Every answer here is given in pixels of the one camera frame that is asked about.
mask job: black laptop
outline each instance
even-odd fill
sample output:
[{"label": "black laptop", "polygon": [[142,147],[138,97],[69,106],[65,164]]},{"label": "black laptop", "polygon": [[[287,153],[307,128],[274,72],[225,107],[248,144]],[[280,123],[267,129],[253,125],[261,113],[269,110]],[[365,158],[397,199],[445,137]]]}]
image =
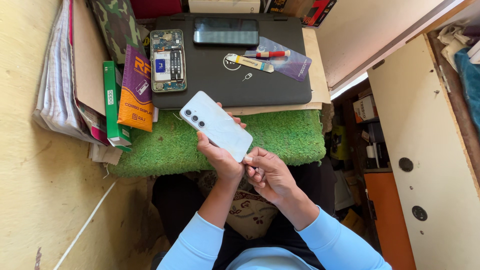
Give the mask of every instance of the black laptop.
[{"label": "black laptop", "polygon": [[[198,46],[193,43],[195,17],[227,17],[255,19],[259,23],[259,36],[268,38],[305,55],[303,33],[299,18],[281,14],[205,14],[179,13],[156,20],[156,30],[183,31],[187,89],[176,93],[153,93],[152,100],[159,109],[180,109],[198,91],[207,93],[224,107],[268,106],[304,104],[312,99],[310,79],[303,82],[280,72],[267,73],[248,66],[228,63],[229,53],[243,55],[247,48]],[[245,76],[251,73],[248,80]]]}]

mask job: person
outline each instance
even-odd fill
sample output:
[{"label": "person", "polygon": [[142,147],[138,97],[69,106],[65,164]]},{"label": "person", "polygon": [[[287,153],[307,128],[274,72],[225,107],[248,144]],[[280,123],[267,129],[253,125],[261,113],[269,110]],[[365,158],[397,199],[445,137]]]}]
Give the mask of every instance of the person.
[{"label": "person", "polygon": [[[232,118],[245,128],[240,118]],[[335,177],[328,158],[321,166],[287,166],[274,153],[254,147],[237,163],[204,133],[197,136],[197,149],[215,168],[217,182],[204,198],[183,175],[157,179],[152,202],[173,246],[154,259],[152,269],[391,269],[367,242],[332,217]],[[265,237],[253,240],[226,224],[244,173],[255,191],[279,209]]]}]

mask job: white cabinet door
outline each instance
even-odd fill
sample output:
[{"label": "white cabinet door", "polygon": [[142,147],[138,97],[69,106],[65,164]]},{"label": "white cabinet door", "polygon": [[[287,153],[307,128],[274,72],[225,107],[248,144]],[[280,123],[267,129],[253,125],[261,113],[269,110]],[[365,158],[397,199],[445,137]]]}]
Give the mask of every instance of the white cabinet door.
[{"label": "white cabinet door", "polygon": [[[419,36],[368,76],[417,270],[478,270],[480,190],[435,66]],[[411,172],[398,165],[404,157]],[[425,221],[414,206],[425,209]]]}]

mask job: green mat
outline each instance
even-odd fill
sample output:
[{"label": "green mat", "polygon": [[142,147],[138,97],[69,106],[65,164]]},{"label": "green mat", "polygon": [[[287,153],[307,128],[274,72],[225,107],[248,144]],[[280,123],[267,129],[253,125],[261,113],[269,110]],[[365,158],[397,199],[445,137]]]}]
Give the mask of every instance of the green mat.
[{"label": "green mat", "polygon": [[[131,152],[109,171],[122,177],[211,170],[197,151],[196,131],[179,120],[178,111],[161,110],[153,131],[132,129]],[[292,110],[241,116],[253,136],[252,146],[276,153],[288,165],[319,161],[325,155],[318,110]]]}]

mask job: smartphone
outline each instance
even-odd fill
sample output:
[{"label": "smartphone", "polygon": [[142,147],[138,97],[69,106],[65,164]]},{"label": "smartphone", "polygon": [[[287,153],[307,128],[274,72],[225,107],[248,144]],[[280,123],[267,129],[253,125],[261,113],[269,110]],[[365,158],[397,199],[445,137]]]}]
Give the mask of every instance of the smartphone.
[{"label": "smartphone", "polygon": [[210,143],[227,150],[241,162],[252,144],[253,137],[235,123],[206,93],[198,91],[180,110],[180,116],[194,129],[207,135]]},{"label": "smartphone", "polygon": [[169,93],[187,89],[183,32],[180,29],[150,32],[152,91]]},{"label": "smartphone", "polygon": [[258,21],[252,19],[195,17],[193,42],[229,46],[257,46]]}]

